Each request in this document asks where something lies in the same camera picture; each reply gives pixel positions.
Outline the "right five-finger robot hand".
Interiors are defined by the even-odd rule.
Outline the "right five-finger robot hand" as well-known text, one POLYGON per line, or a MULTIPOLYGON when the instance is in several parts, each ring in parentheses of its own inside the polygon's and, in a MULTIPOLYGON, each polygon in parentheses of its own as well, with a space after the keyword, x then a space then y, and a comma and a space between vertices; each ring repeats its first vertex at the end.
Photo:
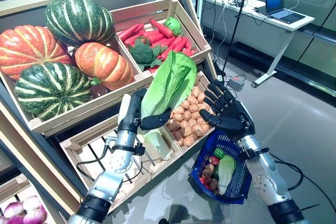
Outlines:
POLYGON ((248 111, 222 82, 214 79, 204 93, 206 97, 203 101, 210 106, 213 113, 201 109, 199 114, 209 126, 225 132, 235 142, 255 134, 255 125, 248 111))

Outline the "left five-finger robot hand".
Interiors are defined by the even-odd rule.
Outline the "left five-finger robot hand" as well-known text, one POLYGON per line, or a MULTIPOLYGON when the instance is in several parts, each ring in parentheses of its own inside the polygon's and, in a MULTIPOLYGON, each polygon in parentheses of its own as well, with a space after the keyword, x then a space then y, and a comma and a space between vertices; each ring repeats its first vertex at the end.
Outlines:
POLYGON ((141 88, 136 91, 129 96, 130 99, 128 104, 124 103, 124 98, 127 97, 123 97, 118 117, 118 136, 122 133, 126 135, 133 134, 136 136, 138 134, 138 128, 144 132, 155 130, 165 125, 170 119, 172 112, 171 108, 167 108, 160 115, 150 115, 141 119, 141 102, 146 92, 147 88, 141 88))

